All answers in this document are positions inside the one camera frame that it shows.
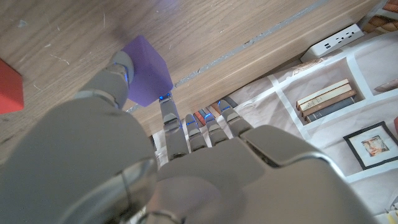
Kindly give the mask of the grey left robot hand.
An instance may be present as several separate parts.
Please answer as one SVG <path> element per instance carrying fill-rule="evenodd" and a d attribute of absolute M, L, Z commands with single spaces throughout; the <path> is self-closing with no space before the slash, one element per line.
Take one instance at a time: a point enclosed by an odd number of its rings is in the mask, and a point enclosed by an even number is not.
<path fill-rule="evenodd" d="M 2 223 L 374 223 L 336 164 L 269 125 L 223 116 L 185 139 L 168 91 L 163 112 L 168 163 L 160 166 L 137 120 L 123 111 L 137 78 L 119 51 L 74 99 L 51 109 L 1 172 Z"/>

